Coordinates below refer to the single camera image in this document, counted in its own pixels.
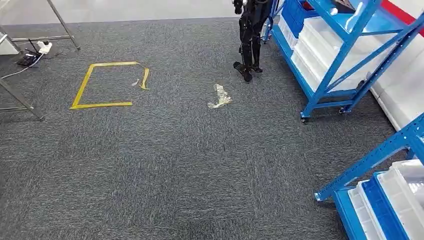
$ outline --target humanoid robot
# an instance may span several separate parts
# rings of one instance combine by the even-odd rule
[[[252,80],[251,71],[262,73],[262,69],[259,67],[261,30],[270,15],[273,0],[232,0],[232,3],[235,13],[241,14],[238,21],[241,45],[238,52],[242,59],[242,63],[236,61],[233,66],[246,82],[250,82]]]

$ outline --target shelf caster wheel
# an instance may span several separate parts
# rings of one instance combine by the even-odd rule
[[[301,118],[300,118],[300,121],[301,121],[303,124],[307,124],[307,123],[308,123],[308,118],[306,118],[306,117],[301,117]]]

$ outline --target white plastic bin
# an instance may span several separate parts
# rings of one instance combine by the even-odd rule
[[[356,188],[347,191],[356,215],[359,219],[360,225],[368,240],[386,240],[386,236],[377,220],[374,211],[368,202],[367,195],[365,195],[362,183],[358,182]]]
[[[421,161],[394,162],[377,179],[408,237],[424,239],[424,166]]]
[[[278,27],[281,30],[282,35],[284,36],[288,45],[293,50],[295,48],[295,45],[298,43],[298,39],[295,37],[295,35],[293,35],[293,32],[290,30],[289,25],[287,25],[286,20],[284,20],[284,17],[282,16],[279,19]]]
[[[329,70],[329,65],[326,65],[323,61],[322,57],[317,55],[317,53],[311,48],[310,43],[307,43],[307,40],[300,37],[295,49],[304,57],[304,61],[308,63],[308,67],[316,73],[316,82],[319,85],[327,71]],[[339,77],[341,77],[344,73],[346,73],[348,69],[339,68],[337,73],[334,75],[333,79],[330,81],[330,84],[336,81]],[[367,73],[364,71],[357,71],[347,79],[342,81],[339,85],[337,85],[333,91],[337,90],[351,90],[356,89],[358,84],[365,80],[367,77]]]
[[[343,61],[337,77],[341,77],[346,71],[352,69],[356,64],[365,59],[381,45],[390,40],[395,34],[361,36],[357,39],[349,54]],[[303,30],[299,39],[306,40],[317,56],[320,56],[323,64],[330,66],[342,47],[343,40],[331,29],[321,17],[311,17],[304,20]],[[362,72],[373,72],[382,62],[391,48],[381,53],[371,62],[361,68]]]
[[[317,75],[308,67],[308,65],[304,61],[303,56],[299,54],[296,48],[293,54],[291,55],[291,61],[297,67],[297,70],[299,70],[299,72],[302,74],[303,78],[305,79],[309,87],[312,89],[312,91],[315,92],[319,85],[319,82],[317,82]]]

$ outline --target yellow tape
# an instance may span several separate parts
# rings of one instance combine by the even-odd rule
[[[140,87],[144,90],[150,90],[149,88],[146,87],[146,81],[147,81],[147,76],[149,75],[149,69],[145,68],[144,69],[144,77],[143,77],[143,81],[141,82]]]
[[[97,107],[113,107],[113,106],[132,106],[132,102],[115,102],[115,103],[97,103],[97,104],[80,104],[72,106],[70,109],[86,109]]]
[[[105,62],[105,63],[94,63],[94,67],[107,67],[107,66],[125,66],[125,65],[139,65],[136,61],[124,61],[124,62]]]
[[[75,99],[73,100],[72,103],[72,107],[78,105],[78,103],[80,102],[81,96],[83,95],[84,89],[86,88],[87,82],[90,79],[90,76],[93,72],[94,69],[94,64],[91,64],[90,67],[88,68],[87,73],[85,74],[84,80],[81,83],[81,86],[79,87],[78,93],[75,96]]]
[[[84,80],[82,80],[81,86],[76,93],[75,99],[73,100],[72,106],[69,109],[84,109],[84,108],[97,108],[97,107],[112,107],[112,106],[132,106],[132,102],[112,102],[112,103],[97,103],[97,104],[79,104],[81,96],[83,95],[84,89],[86,88],[87,82],[95,67],[108,67],[108,66],[125,66],[125,65],[140,65],[136,61],[125,61],[125,62],[105,62],[105,63],[93,63],[90,64],[87,73],[85,74]]]

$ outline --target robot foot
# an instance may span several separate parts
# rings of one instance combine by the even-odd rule
[[[260,68],[259,66],[252,66],[251,69],[258,74],[261,74],[263,72],[262,68]]]
[[[249,69],[246,68],[243,64],[236,61],[236,62],[234,62],[234,64],[232,66],[243,76],[244,80],[247,83],[249,83],[252,80],[252,75],[249,72]]]

